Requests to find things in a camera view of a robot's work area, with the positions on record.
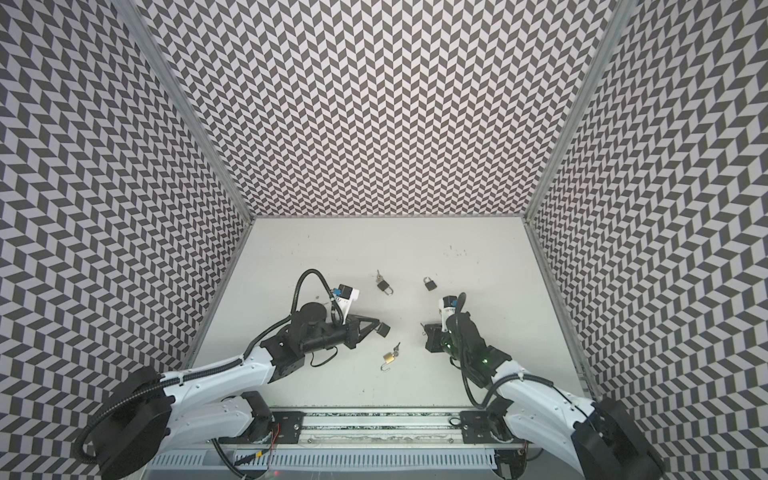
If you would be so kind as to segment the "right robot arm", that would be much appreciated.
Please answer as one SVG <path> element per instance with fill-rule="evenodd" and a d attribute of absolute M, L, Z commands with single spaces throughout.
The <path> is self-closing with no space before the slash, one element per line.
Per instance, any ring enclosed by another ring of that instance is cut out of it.
<path fill-rule="evenodd" d="M 527 371 L 487 344 L 469 313 L 450 309 L 423 327 L 425 347 L 456 362 L 466 388 L 485 390 L 472 406 L 486 413 L 492 435 L 530 442 L 585 479 L 660 479 L 665 464 L 619 400 L 594 400 L 567 392 Z"/>

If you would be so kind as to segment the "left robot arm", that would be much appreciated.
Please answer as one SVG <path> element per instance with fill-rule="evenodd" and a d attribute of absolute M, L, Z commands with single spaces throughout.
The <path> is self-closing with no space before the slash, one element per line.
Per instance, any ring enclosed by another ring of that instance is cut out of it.
<path fill-rule="evenodd" d="M 355 314 L 327 322 L 323 305 L 312 302 L 265 329 L 238 356 L 164 374 L 141 368 L 91 416 L 72 455 L 97 466 L 104 479 L 122 479 L 157 454 L 189 444 L 271 443 L 279 424 L 258 387 L 296 372 L 309 353 L 354 349 L 373 332 L 386 336 L 389 327 Z"/>

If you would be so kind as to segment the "black padlock top with keys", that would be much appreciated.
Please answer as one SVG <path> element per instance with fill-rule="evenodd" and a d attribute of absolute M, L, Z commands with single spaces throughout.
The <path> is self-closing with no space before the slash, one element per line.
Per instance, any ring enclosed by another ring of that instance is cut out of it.
<path fill-rule="evenodd" d="M 376 282 L 376 287 L 385 295 L 391 296 L 394 294 L 394 290 L 392 286 L 388 283 L 387 280 L 384 279 L 384 277 L 381 275 L 380 272 L 377 272 L 375 282 Z"/>

